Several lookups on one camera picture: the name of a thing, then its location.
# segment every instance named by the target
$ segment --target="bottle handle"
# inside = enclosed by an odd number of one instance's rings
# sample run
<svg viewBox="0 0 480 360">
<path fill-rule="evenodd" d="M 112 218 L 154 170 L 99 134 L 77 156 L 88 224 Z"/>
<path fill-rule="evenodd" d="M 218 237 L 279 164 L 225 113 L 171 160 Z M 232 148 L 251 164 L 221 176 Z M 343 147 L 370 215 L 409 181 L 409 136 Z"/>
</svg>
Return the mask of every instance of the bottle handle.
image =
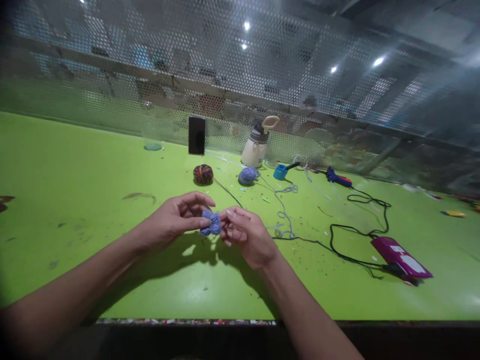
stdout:
<svg viewBox="0 0 480 360">
<path fill-rule="evenodd" d="M 266 123 L 270 120 L 275 120 L 273 125 L 266 125 Z M 270 129 L 273 129 L 277 124 L 279 123 L 280 118 L 275 115 L 267 116 L 265 119 L 263 119 L 263 122 L 261 123 L 261 127 L 263 128 L 263 133 L 267 134 Z"/>
</svg>

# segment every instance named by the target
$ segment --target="blue yarn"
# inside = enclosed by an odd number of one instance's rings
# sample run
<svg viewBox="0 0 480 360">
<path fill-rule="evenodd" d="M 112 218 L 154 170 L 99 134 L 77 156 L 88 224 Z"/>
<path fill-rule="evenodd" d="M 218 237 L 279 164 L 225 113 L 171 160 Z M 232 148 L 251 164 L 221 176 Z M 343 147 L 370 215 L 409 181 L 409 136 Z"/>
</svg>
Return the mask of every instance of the blue yarn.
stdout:
<svg viewBox="0 0 480 360">
<path fill-rule="evenodd" d="M 218 235 L 222 232 L 222 228 L 220 227 L 220 214 L 218 212 L 213 213 L 210 210 L 203 210 L 201 216 L 203 218 L 210 219 L 211 225 L 209 227 L 200 229 L 200 234 L 208 236 L 210 234 Z"/>
<path fill-rule="evenodd" d="M 238 174 L 238 180 L 243 185 L 250 185 L 260 176 L 259 171 L 254 167 L 245 167 L 240 174 Z"/>
<path fill-rule="evenodd" d="M 289 226 L 290 226 L 290 230 L 287 230 L 287 231 L 284 231 L 281 233 L 281 235 L 279 236 L 280 238 L 283 238 L 285 234 L 289 234 L 290 235 L 290 239 L 293 239 L 293 238 L 296 238 L 297 236 L 294 234 L 294 230 L 292 228 L 292 220 L 290 220 L 289 216 L 287 215 L 287 210 L 285 209 L 285 205 L 284 203 L 282 202 L 282 200 L 280 200 L 279 196 L 277 195 L 277 193 L 298 193 L 299 192 L 299 187 L 298 185 L 295 185 L 295 184 L 292 184 L 282 190 L 275 190 L 268 182 L 267 180 L 265 180 L 261 175 L 259 175 L 260 178 L 265 182 L 265 184 L 267 184 L 272 190 L 273 192 L 275 193 L 275 196 L 276 198 L 278 199 L 278 201 L 280 202 L 280 204 L 283 206 L 283 211 L 279 211 L 277 212 L 276 214 L 278 215 L 279 218 L 281 219 L 287 219 L 288 220 L 288 223 L 289 223 Z"/>
</svg>

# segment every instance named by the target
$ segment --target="multicolored yarn ball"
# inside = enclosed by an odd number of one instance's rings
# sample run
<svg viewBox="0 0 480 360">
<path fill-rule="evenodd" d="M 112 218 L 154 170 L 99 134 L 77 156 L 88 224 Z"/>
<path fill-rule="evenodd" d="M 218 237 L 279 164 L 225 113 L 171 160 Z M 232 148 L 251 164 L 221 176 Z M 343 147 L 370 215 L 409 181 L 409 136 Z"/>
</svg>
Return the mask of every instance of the multicolored yarn ball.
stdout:
<svg viewBox="0 0 480 360">
<path fill-rule="evenodd" d="M 199 184 L 210 184 L 214 178 L 214 171 L 206 164 L 198 165 L 193 169 L 193 179 Z"/>
</svg>

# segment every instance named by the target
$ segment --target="white water bottle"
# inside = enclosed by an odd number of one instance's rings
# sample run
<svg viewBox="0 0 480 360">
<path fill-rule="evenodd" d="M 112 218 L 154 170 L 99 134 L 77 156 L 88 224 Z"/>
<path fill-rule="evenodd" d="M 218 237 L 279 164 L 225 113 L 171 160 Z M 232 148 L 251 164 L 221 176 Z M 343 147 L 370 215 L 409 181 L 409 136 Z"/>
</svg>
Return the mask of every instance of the white water bottle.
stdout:
<svg viewBox="0 0 480 360">
<path fill-rule="evenodd" d="M 261 124 L 256 124 L 250 132 L 241 153 L 241 162 L 252 168 L 259 168 L 265 159 L 269 129 L 273 129 L 280 121 L 278 116 L 267 116 Z"/>
</svg>

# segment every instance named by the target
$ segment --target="smartphone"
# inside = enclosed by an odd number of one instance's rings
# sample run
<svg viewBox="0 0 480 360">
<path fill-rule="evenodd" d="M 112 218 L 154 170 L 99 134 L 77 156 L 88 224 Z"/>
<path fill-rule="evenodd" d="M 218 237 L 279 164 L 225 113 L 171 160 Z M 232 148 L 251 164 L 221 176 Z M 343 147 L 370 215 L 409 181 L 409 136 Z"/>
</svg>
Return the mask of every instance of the smartphone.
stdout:
<svg viewBox="0 0 480 360">
<path fill-rule="evenodd" d="M 188 118 L 188 153 L 203 155 L 205 153 L 206 120 L 199 116 Z"/>
</svg>

